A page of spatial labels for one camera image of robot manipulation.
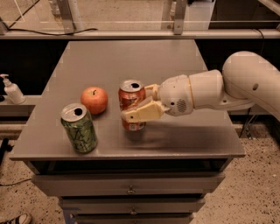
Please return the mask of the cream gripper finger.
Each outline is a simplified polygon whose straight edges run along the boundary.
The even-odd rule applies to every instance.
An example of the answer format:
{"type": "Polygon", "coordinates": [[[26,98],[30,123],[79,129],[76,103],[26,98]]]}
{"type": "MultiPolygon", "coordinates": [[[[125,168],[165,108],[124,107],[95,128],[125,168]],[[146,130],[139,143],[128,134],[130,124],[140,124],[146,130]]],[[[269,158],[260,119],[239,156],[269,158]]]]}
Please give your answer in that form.
{"type": "Polygon", "coordinates": [[[149,86],[145,86],[145,95],[146,97],[151,97],[153,100],[156,100],[158,98],[158,84],[151,84],[149,86]]]}
{"type": "Polygon", "coordinates": [[[136,107],[123,110],[121,118],[128,123],[148,122],[159,119],[169,110],[161,101],[143,101],[136,107]]]}

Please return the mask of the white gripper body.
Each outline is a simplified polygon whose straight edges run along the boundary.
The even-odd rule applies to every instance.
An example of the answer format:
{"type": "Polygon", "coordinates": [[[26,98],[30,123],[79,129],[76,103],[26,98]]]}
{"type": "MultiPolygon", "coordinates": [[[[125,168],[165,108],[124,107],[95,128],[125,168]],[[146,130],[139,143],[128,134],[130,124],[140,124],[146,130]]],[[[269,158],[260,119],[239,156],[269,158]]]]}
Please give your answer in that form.
{"type": "Polygon", "coordinates": [[[192,90],[187,75],[171,77],[158,89],[157,98],[167,108],[170,116],[189,115],[193,112],[192,90]]]}

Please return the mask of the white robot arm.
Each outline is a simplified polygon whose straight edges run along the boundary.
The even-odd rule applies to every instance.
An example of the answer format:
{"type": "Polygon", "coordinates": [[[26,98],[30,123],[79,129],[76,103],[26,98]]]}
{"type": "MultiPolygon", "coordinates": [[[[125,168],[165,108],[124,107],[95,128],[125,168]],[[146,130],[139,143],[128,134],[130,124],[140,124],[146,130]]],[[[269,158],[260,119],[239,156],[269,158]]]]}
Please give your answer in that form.
{"type": "Polygon", "coordinates": [[[122,112],[128,123],[197,109],[242,110],[258,105],[280,120],[280,71],[254,52],[230,55],[222,69],[179,75],[145,88],[146,99],[122,112]]]}

